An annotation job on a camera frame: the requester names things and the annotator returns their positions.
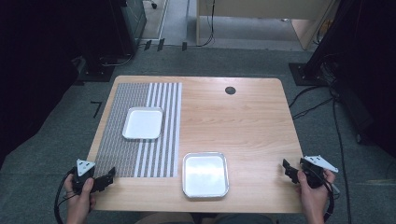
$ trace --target white controller part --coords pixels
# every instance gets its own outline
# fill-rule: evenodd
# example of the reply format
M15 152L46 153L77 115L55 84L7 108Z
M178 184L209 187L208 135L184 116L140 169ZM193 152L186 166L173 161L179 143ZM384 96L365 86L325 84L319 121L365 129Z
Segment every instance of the white controller part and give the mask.
M78 176L85 175L91 168L95 166L94 162L91 161L82 161L80 159L77 160L77 171Z
M338 173L338 169L332 166L331 164L329 164L325 159L321 158L320 155L313 157L304 156L304 159L323 169L331 170L333 172Z

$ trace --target black cable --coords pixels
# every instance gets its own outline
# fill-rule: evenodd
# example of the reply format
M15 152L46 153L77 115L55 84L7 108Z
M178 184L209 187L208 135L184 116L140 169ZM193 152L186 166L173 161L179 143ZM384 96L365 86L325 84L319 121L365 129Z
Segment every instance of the black cable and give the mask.
M324 86L309 87L309 88L306 88L306 89L300 91L300 92L294 97L293 101L289 104L289 108L291 108L291 106L294 105L294 103L296 103L297 99L298 99L301 95L303 95L304 93L306 93L306 92L308 92L308 91L312 91L312 90L317 89L317 88L320 88L320 87L324 87Z
M66 175L64 175L64 178L61 181L61 184L59 185L58 191L56 193L56 197L55 197L55 202L53 204L53 213L55 215L56 221L58 222L58 224L63 224L62 219L61 219L61 215L59 214L59 205L61 205L61 203L63 203L64 201L76 196L73 195L67 199L64 199L63 201L61 201L60 203L58 203L59 200L59 195L61 194L61 190L62 187L64 186L64 181L66 180L66 178L70 175L73 174L75 172L76 167L73 167L71 170L69 170Z
M305 111L302 111L302 112L300 112L300 113L294 115L292 118L293 118L293 119L299 119L300 117L305 116L309 111L312 111L312 110L314 110L314 109L320 107L321 105L326 105L326 104L329 103L331 100L332 100L332 98L327 99L327 100L323 101L322 103L320 103L320 104L318 104L318 105L315 105L314 107L311 107L311 108L309 108L309 109L306 109Z
M215 4L216 4L216 0L213 0L211 23L209 22L209 18L207 17L207 22L209 23L209 27L210 27L210 36L203 45L197 45L197 47L204 47L204 46L208 45L210 42L212 42L212 40L215 39L215 37L214 37L215 30L213 28L213 17L215 15Z
M332 115L334 117L334 123L335 123L335 129L337 130L337 135L338 135L338 141L340 143L340 150L341 150L341 163L343 166L343 176L344 176L344 182L346 185L346 210L347 210L347 217L348 217L348 223L352 223L352 217L351 217L351 212L350 212L350 201L349 201L349 186L347 183L347 171L346 171L346 164L345 164L345 158L344 158L344 147L343 147L343 140L341 138L341 133L340 133L340 128L338 127L338 120L337 116L335 113L335 97L334 100L332 101Z
M327 219L329 219L329 217L332 215L332 212L334 210L334 190L332 188L332 183L330 183L326 178L322 179L315 171L313 171L311 168L309 167L304 167L305 169L308 169L310 171L311 174L314 174L317 179L320 180L321 184L324 185L324 187L326 188L326 190L329 193L329 207L327 208L327 211L325 213L325 215L323 216L323 220L324 222L327 221Z
M126 63L128 63L129 61L131 61L131 59L134 57L133 54L130 54L130 55L127 55L127 56L129 56L129 58L128 58L125 62L123 62L123 63L101 63L101 65L104 66L104 67L125 65Z

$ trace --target gray carpet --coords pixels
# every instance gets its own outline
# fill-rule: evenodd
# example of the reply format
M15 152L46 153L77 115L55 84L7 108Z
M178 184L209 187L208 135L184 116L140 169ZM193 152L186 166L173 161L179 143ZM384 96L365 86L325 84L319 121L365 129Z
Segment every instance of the gray carpet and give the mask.
M112 81L119 75L277 77L291 102L304 87L295 86L288 63L306 63L311 54L261 49L181 51L180 47L157 51L151 47L147 51L140 49L132 61L117 67ZM55 223L52 207L59 182L76 159L86 159L112 81L71 87L39 133L7 156L0 172L0 223ZM308 92L291 108L291 114L328 98L325 88ZM96 118L97 105L92 101L103 102ZM396 185L371 180L395 179L395 160L375 145L357 144L344 108L336 104L335 110L344 143L352 223L394 223ZM346 185L332 104L308 113L294 124L305 155L321 155L339 168L335 185L342 193L328 223L347 223ZM135 212L93 211L88 223L135 223L137 216ZM278 218L279 223L304 223L301 214L279 214Z

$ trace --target white plate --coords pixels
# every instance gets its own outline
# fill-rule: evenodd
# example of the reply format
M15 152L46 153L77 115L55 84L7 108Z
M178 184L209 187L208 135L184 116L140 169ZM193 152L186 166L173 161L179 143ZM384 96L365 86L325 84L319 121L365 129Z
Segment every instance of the white plate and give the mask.
M160 136L163 110L159 107L132 107L128 110L122 136L127 139L156 139Z
M227 163L219 152L189 153L183 159L183 191L189 198L217 198L229 189Z

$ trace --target tray rim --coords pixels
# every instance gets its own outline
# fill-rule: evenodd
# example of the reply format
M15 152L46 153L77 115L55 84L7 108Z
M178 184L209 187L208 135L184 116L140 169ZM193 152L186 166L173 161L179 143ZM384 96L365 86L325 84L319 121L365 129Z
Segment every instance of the tray rim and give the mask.
M146 111L158 111L158 112L161 112L161 124L160 124L160 131L158 133L158 136L156 135L156 137L152 137L152 138L139 138L139 137L136 138L136 137L127 137L127 136L125 136L125 132L126 132L126 129L127 129L127 126L128 126L128 122L127 121L131 117L131 114L134 111L145 111L145 110ZM157 139L157 138L159 138L161 136L162 127L163 127L163 109L162 108L160 108L158 106L133 106L133 107L128 109L128 112L127 112L127 115L126 115L126 118L125 118L125 121L124 121L124 125L123 125L123 128L122 128L122 136L125 139L128 139L128 140L136 140L136 139L153 140L153 139Z
M186 160L188 158L194 157L196 155L207 155L207 156L217 156L220 157L223 160L223 167L224 167L224 183L225 183L225 190L223 193L218 194L218 195L189 195L188 192L186 192ZM191 152L188 153L184 156L183 158L183 164L182 164L182 188L183 188L183 192L184 194L189 197L189 198L222 198L224 197L229 189L230 189L230 181L228 178L228 168L227 168L227 160L224 156L223 153L221 152L215 152L215 151L210 151L210 152Z

